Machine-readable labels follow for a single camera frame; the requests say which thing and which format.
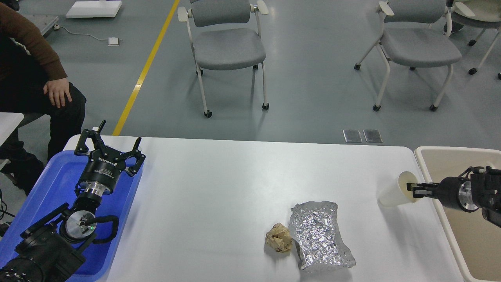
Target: yellow floor line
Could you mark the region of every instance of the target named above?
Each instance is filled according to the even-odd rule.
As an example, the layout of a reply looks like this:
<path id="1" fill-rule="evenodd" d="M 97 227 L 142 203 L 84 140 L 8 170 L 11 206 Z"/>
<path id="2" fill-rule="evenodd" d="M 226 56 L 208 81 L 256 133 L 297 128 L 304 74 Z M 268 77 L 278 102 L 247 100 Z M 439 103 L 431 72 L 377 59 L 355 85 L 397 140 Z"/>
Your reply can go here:
<path id="1" fill-rule="evenodd" d="M 157 37 L 157 40 L 155 42 L 155 45 L 153 45 L 153 49 L 151 49 L 150 56 L 148 57 L 148 60 L 146 61 L 146 64 L 143 67 L 143 71 L 141 71 L 141 74 L 139 75 L 139 79 L 136 82 L 136 86 L 134 86 L 134 90 L 132 90 L 132 94 L 130 94 L 129 101 L 125 105 L 125 108 L 122 112 L 122 115 L 120 116 L 120 119 L 118 119 L 117 125 L 115 126 L 115 129 L 113 130 L 113 135 L 117 136 L 120 135 L 120 132 L 122 131 L 122 128 L 124 127 L 125 121 L 127 120 L 127 117 L 129 116 L 130 110 L 132 109 L 132 106 L 134 105 L 134 102 L 136 101 L 137 95 L 139 94 L 139 91 L 141 90 L 141 86 L 143 85 L 143 81 L 148 74 L 148 71 L 150 70 L 151 64 L 153 63 L 153 60 L 155 59 L 155 55 L 158 51 L 158 48 L 160 47 L 160 44 L 162 43 L 163 37 L 165 36 L 165 32 L 167 31 L 167 28 L 169 27 L 170 20 L 174 16 L 174 12 L 177 9 L 177 5 L 179 4 L 179 0 L 175 0 L 174 4 L 172 5 L 172 8 L 170 9 L 169 15 L 167 16 L 167 19 L 165 20 L 165 23 L 163 24 L 162 30 L 160 31 L 160 34 Z"/>

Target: crumpled brown paper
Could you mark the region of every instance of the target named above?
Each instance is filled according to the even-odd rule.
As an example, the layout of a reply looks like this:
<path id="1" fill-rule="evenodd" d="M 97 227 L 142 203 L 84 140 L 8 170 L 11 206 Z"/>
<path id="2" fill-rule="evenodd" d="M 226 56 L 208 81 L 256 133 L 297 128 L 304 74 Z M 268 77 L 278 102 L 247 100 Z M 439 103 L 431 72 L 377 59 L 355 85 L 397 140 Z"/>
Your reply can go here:
<path id="1" fill-rule="evenodd" d="M 277 252 L 290 251 L 292 249 L 292 238 L 289 229 L 281 223 L 273 225 L 273 228 L 266 233 L 266 245 Z"/>

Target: man's hand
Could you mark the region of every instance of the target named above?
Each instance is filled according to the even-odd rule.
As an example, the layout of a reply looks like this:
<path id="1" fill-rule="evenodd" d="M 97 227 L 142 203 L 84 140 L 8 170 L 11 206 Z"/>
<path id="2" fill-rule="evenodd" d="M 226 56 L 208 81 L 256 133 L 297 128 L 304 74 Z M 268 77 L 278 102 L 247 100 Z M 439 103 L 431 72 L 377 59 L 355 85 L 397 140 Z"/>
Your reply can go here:
<path id="1" fill-rule="evenodd" d="M 64 107 L 66 106 L 65 95 L 68 97 L 68 101 L 71 102 L 70 83 L 66 78 L 49 80 L 44 86 L 44 94 L 49 95 L 52 106 Z"/>

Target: brown sleeve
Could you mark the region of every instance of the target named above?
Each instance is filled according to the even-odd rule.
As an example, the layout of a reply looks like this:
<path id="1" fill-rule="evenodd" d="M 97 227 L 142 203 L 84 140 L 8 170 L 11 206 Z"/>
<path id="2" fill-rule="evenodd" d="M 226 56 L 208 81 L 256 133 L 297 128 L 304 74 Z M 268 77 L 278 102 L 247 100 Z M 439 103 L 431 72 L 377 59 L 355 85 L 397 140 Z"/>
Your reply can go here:
<path id="1" fill-rule="evenodd" d="M 47 73 L 49 80 L 68 77 L 58 54 L 40 34 L 40 30 L 21 14 L 0 3 L 0 32 L 26 46 Z"/>

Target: person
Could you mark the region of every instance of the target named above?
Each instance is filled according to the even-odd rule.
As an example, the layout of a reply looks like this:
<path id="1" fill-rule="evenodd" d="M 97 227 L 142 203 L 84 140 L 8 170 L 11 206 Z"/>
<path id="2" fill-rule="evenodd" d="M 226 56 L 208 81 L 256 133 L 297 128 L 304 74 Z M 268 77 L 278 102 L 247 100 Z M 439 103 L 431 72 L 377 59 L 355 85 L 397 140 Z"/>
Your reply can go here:
<path id="1" fill-rule="evenodd" d="M 47 160 L 82 130 L 86 99 L 67 77 L 40 30 L 0 3 L 0 111 L 51 117 Z M 11 161 L 2 172 L 13 173 L 18 181 L 15 185 L 28 194 L 43 165 L 23 145 L 15 131 L 0 148 L 0 155 Z"/>

